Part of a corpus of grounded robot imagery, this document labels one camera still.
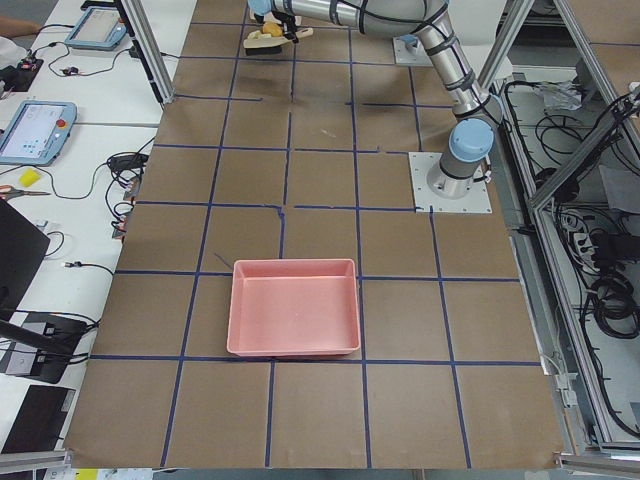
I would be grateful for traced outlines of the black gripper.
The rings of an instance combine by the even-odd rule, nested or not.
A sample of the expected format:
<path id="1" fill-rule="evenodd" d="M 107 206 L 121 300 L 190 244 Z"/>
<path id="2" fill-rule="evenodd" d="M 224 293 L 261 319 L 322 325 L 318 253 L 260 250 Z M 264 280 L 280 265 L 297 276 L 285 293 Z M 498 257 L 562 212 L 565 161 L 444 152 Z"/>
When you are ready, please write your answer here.
<path id="1" fill-rule="evenodd" d="M 262 17 L 262 25 L 265 22 L 274 22 L 279 24 L 283 29 L 283 36 L 279 38 L 269 38 L 262 34 L 260 40 L 269 41 L 271 44 L 285 44 L 285 43 L 298 43 L 298 26 L 296 24 L 296 18 L 288 14 L 282 14 L 278 12 L 268 13 Z"/>

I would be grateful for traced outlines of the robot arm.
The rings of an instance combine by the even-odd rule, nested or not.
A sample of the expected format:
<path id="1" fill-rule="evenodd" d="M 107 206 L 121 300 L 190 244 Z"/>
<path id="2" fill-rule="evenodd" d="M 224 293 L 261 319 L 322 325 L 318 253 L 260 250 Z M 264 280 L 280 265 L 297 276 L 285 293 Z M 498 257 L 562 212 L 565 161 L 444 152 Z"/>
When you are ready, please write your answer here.
<path id="1" fill-rule="evenodd" d="M 445 199 L 463 198 L 476 169 L 492 151 L 503 108 L 480 85 L 451 24 L 446 1 L 250 1 L 258 17 L 272 14 L 285 25 L 285 37 L 298 40 L 295 18 L 309 17 L 357 29 L 363 35 L 414 35 L 422 44 L 453 101 L 457 124 L 439 163 L 426 177 L 431 191 Z"/>

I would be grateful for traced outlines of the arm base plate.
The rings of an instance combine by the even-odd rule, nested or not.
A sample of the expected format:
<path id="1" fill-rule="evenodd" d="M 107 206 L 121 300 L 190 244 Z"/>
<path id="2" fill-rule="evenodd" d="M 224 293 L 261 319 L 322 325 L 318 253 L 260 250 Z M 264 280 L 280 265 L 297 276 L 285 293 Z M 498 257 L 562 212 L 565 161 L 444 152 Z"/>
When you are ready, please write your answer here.
<path id="1" fill-rule="evenodd" d="M 441 170 L 440 152 L 409 152 L 414 209 L 417 213 L 490 214 L 487 181 L 478 166 L 473 176 L 458 180 Z"/>
<path id="2" fill-rule="evenodd" d="M 426 51 L 416 36 L 406 35 L 392 40 L 395 63 L 401 66 L 431 67 Z"/>

